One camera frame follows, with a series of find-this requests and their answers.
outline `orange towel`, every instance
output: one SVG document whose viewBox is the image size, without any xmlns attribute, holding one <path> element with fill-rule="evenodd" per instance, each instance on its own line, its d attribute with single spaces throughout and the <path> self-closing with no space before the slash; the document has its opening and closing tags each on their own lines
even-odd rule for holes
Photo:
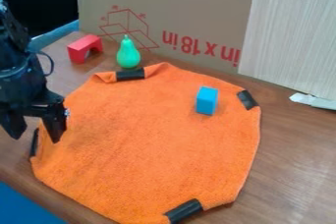
<svg viewBox="0 0 336 224">
<path fill-rule="evenodd" d="M 35 176 L 120 223 L 174 222 L 170 210 L 191 199 L 204 210 L 234 201 L 258 146 L 260 108 L 246 109 L 241 87 L 167 63 L 144 75 L 96 74 L 69 95 L 61 140 L 40 127 Z M 219 89 L 213 116 L 195 111 L 202 85 Z"/>
</svg>

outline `wooden table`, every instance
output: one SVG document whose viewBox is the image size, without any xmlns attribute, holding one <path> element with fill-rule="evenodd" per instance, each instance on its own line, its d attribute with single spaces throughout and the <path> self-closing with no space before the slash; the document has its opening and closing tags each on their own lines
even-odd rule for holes
<svg viewBox="0 0 336 224">
<path fill-rule="evenodd" d="M 83 65 L 72 65 L 66 45 L 82 36 L 79 32 L 69 34 L 44 49 L 56 63 L 54 74 L 48 78 L 51 90 L 67 95 L 95 72 L 120 70 L 114 57 L 118 45 L 107 41 L 103 55 L 92 56 Z M 43 56 L 40 59 L 47 68 L 47 61 Z M 144 66 L 161 61 L 243 86 L 262 109 L 260 146 L 237 201 L 184 223 L 336 223 L 335 112 L 293 103 L 288 99 L 293 91 L 284 87 L 143 53 Z M 36 125 L 37 120 L 28 118 L 28 130 L 18 141 L 0 130 L 0 181 L 67 222 L 113 223 L 33 177 L 28 153 Z"/>
</svg>

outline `green pear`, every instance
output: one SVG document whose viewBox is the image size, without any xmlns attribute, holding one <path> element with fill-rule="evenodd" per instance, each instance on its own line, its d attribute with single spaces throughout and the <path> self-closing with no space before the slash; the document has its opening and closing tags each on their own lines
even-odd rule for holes
<svg viewBox="0 0 336 224">
<path fill-rule="evenodd" d="M 125 69 L 132 69 L 140 62 L 140 53 L 126 34 L 124 35 L 117 53 L 117 62 Z"/>
</svg>

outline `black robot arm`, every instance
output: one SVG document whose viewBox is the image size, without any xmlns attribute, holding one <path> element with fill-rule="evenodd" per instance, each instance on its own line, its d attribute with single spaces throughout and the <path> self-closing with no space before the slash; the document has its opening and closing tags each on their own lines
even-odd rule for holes
<svg viewBox="0 0 336 224">
<path fill-rule="evenodd" d="M 27 128 L 24 116 L 39 117 L 57 142 L 67 129 L 68 111 L 63 97 L 47 89 L 38 58 L 28 51 L 29 42 L 28 30 L 0 0 L 0 125 L 17 140 Z"/>
</svg>

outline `red arch block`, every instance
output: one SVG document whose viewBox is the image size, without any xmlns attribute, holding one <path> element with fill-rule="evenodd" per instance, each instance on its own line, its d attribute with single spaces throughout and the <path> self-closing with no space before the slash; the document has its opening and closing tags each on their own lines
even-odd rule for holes
<svg viewBox="0 0 336 224">
<path fill-rule="evenodd" d="M 68 45 L 71 61 L 78 64 L 84 63 L 85 54 L 91 49 L 95 49 L 98 52 L 103 51 L 101 38 L 94 34 L 89 34 Z"/>
</svg>

